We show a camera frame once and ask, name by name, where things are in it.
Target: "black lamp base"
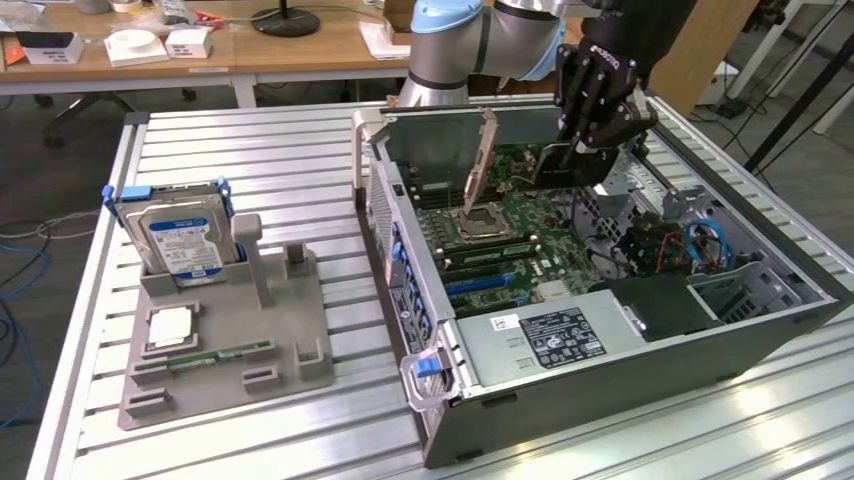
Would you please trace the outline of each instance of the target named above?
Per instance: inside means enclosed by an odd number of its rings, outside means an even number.
[[[263,17],[273,12],[279,12],[279,9],[269,8],[261,10],[252,15],[252,17]],[[252,20],[252,26],[259,32],[267,35],[275,35],[276,37],[301,37],[317,31],[320,28],[320,19],[313,13],[305,10],[289,8],[287,18],[283,17],[281,14],[271,15],[260,20]]]

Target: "motherboard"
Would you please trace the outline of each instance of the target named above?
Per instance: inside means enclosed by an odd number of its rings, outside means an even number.
[[[545,148],[495,148],[487,192],[468,213],[457,201],[416,210],[457,318],[580,295],[602,282],[572,228],[572,194],[524,188]]]

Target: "white box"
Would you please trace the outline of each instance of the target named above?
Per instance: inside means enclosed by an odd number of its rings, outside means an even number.
[[[153,33],[144,30],[121,30],[104,39],[109,64],[126,67],[142,63],[162,62],[169,59],[162,42]]]
[[[173,30],[165,39],[165,51],[172,58],[208,58],[211,36],[207,28]]]
[[[735,77],[738,77],[738,68],[726,62],[720,62],[718,65],[718,70],[715,70],[715,74],[708,81],[708,86],[706,87],[706,92],[696,102],[698,105],[716,105],[718,102],[723,99],[723,94],[726,93],[727,87],[732,85],[735,82]]]
[[[76,33],[18,32],[17,38],[32,64],[68,65],[80,61],[85,44]]]

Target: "hard drive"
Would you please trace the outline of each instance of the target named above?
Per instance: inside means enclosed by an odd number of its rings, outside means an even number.
[[[113,203],[110,189],[104,204],[128,232],[145,274],[170,274],[179,287],[224,280],[223,266],[240,259],[228,182],[126,186]]]

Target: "blue cable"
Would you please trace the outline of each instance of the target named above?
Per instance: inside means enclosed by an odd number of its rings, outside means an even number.
[[[18,295],[24,290],[26,290],[26,288],[29,288],[32,284],[36,283],[38,278],[41,278],[41,276],[44,275],[44,272],[46,272],[48,270],[48,256],[41,250],[33,250],[30,248],[9,247],[8,245],[2,245],[1,243],[0,243],[0,249],[8,250],[9,252],[30,253],[33,255],[37,255],[41,258],[41,268],[38,269],[33,277],[29,280],[26,280],[24,284],[20,287],[17,287],[14,290],[12,290],[9,293],[4,293],[0,295],[0,300],[8,300],[14,295]]]
[[[691,238],[691,227],[695,226],[703,226],[710,228],[714,232],[715,235],[718,236],[718,241],[720,242],[720,252],[723,253],[723,259],[726,260],[726,266],[727,268],[732,265],[732,253],[730,252],[730,246],[726,243],[726,235],[723,234],[723,228],[720,228],[720,225],[718,225],[718,222],[715,222],[714,220],[708,219],[708,218],[698,218],[696,220],[692,220],[691,222],[688,222],[688,224],[684,226],[684,244],[688,246],[687,251],[688,254],[691,255],[691,257],[694,257],[694,260],[696,260],[698,262],[703,262],[703,257],[700,256],[699,252],[696,251],[696,248],[694,247],[694,239]]]
[[[5,422],[0,424],[0,430],[2,430],[16,420],[18,420],[26,414],[26,412],[29,412],[32,407],[36,405],[38,401],[40,389],[38,389],[38,371],[36,370],[36,362],[32,359],[32,352],[29,351],[29,342],[26,340],[26,335],[24,334],[24,331],[17,326],[17,322],[12,321],[5,317],[0,317],[0,322],[2,322],[2,324],[13,330],[14,334],[18,336],[21,340],[21,348],[24,349],[24,358],[26,359],[26,366],[29,367],[29,374],[32,377],[32,391],[29,393],[29,400],[26,400],[26,403],[17,410],[17,412],[14,412],[14,414],[9,418],[6,418]]]

